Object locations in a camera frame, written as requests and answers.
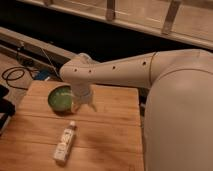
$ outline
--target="bowl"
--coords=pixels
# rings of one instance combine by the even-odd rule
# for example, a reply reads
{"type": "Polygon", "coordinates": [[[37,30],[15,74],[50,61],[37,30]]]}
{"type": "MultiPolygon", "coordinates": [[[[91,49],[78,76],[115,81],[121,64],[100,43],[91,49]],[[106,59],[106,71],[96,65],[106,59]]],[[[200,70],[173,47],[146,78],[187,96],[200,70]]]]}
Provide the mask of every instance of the bowl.
{"type": "Polygon", "coordinates": [[[71,110],[72,98],[70,86],[60,86],[52,90],[48,96],[48,104],[53,111],[65,112],[71,110]]]}

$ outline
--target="wooden cutting board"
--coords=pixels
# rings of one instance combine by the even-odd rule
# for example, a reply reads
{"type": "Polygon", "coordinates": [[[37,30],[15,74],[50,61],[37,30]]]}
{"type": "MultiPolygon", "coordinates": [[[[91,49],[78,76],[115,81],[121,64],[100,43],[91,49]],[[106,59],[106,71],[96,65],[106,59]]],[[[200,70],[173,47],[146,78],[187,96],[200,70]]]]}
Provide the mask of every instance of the wooden cutting board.
{"type": "Polygon", "coordinates": [[[93,85],[97,111],[84,105],[60,116],[47,98],[64,84],[33,81],[0,139],[0,170],[143,171],[137,89],[93,85]],[[77,136],[62,167],[52,156],[71,120],[77,136]]]}

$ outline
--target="black cable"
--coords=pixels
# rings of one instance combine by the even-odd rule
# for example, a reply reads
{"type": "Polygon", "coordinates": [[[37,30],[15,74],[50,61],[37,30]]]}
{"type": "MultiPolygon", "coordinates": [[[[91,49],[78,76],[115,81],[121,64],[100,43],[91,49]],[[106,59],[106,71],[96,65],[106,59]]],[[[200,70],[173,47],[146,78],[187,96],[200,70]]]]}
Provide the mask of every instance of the black cable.
{"type": "Polygon", "coordinates": [[[32,73],[37,71],[37,70],[31,70],[31,69],[29,69],[27,67],[12,67],[12,68],[6,69],[2,73],[1,77],[2,77],[2,79],[4,79],[6,81],[6,83],[7,83],[7,85],[9,87],[16,88],[16,89],[21,89],[21,90],[28,90],[28,88],[18,87],[18,86],[14,86],[14,85],[10,84],[10,81],[16,81],[16,80],[22,78],[25,75],[26,71],[29,73],[30,77],[33,79],[33,74],[32,73]],[[22,72],[22,73],[21,73],[21,75],[15,77],[15,78],[14,77],[11,78],[11,75],[13,73],[15,73],[15,72],[22,72]]]}

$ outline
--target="dark background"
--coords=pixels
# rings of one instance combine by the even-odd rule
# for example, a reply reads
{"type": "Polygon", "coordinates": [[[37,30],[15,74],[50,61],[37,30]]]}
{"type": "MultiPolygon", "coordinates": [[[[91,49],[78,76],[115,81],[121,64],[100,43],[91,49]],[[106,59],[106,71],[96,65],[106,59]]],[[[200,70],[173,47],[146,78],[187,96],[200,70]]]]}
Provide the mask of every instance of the dark background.
{"type": "Polygon", "coordinates": [[[196,48],[15,0],[0,0],[0,25],[75,53],[88,53],[100,62],[153,51],[196,48]]]}

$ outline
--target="small bottle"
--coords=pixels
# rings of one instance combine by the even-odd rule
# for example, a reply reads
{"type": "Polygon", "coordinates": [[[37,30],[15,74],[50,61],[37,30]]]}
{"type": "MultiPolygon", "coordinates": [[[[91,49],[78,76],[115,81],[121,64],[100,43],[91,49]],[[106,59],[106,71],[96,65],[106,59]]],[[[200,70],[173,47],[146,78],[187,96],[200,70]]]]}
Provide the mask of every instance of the small bottle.
{"type": "Polygon", "coordinates": [[[71,121],[69,126],[64,130],[61,136],[61,141],[56,147],[53,158],[60,165],[64,165],[67,161],[73,140],[75,138],[75,129],[75,122],[71,121]]]}

